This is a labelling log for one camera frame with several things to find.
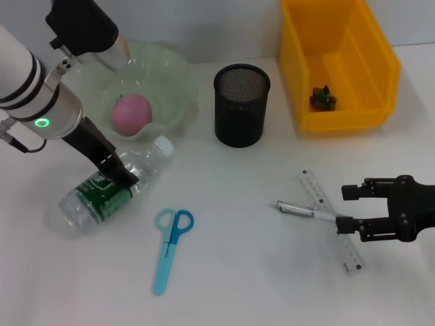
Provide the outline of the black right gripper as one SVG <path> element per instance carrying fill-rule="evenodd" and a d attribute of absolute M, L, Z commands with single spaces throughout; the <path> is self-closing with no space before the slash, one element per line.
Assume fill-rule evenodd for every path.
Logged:
<path fill-rule="evenodd" d="M 434 186 L 423 185 L 410 175 L 365 178 L 361 186 L 343 185 L 343 200 L 387 198 L 389 217 L 336 218 L 338 234 L 360 235 L 362 242 L 399 240 L 412 242 L 420 231 L 434 227 Z"/>

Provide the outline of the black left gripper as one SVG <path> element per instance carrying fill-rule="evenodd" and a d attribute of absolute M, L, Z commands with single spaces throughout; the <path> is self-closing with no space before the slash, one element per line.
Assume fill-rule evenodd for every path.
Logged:
<path fill-rule="evenodd" d="M 88 117 L 82 117 L 74 131 L 63 140 L 98 166 L 99 171 L 116 185 L 132 187 L 139 182 L 116 155 L 116 148 Z"/>

